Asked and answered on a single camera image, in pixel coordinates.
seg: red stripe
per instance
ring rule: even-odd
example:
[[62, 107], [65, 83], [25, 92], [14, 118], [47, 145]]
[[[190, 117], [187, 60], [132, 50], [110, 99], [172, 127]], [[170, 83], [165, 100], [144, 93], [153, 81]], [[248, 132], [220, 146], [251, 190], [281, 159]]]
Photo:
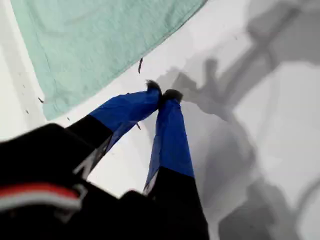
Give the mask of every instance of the red stripe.
[[50, 192], [60, 196], [77, 199], [78, 195], [75, 191], [66, 187], [54, 185], [47, 182], [24, 183], [0, 188], [0, 198], [8, 197], [10, 195], [34, 192]]

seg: white stripe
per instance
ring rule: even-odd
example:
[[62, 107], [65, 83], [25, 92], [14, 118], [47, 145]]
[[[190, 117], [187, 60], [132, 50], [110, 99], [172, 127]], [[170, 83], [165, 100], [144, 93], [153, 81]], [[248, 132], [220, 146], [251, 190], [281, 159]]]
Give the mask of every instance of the white stripe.
[[59, 196], [54, 193], [22, 193], [14, 196], [1, 197], [0, 211], [37, 204], [54, 205], [68, 210], [79, 210], [82, 205], [80, 199], [72, 199], [70, 197]]

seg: white floor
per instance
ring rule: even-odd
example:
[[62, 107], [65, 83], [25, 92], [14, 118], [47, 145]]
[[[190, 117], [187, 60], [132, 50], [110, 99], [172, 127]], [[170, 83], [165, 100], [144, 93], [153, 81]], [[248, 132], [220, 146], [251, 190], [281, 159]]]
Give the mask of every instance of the white floor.
[[[140, 75], [135, 64], [55, 122], [68, 126], [110, 97], [142, 91], [145, 79], [180, 90], [212, 238], [318, 240], [319, 23], [316, 0], [210, 0], [143, 59]], [[0, 1], [0, 29], [5, 140], [46, 121], [9, 0]], [[141, 191], [156, 116], [123, 137], [89, 180], [116, 196]]]

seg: green towel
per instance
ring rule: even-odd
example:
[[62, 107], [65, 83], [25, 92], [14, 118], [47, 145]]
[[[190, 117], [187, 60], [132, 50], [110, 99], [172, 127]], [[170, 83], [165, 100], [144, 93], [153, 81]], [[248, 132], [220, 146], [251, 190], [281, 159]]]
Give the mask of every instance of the green towel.
[[181, 27], [206, 0], [11, 0], [54, 119]]

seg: mint green towel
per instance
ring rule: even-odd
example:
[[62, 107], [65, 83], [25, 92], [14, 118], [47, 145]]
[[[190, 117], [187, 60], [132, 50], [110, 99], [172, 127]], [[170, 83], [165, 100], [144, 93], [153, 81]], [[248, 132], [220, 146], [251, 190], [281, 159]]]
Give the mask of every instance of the mint green towel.
[[54, 119], [183, 25], [206, 0], [11, 0]]

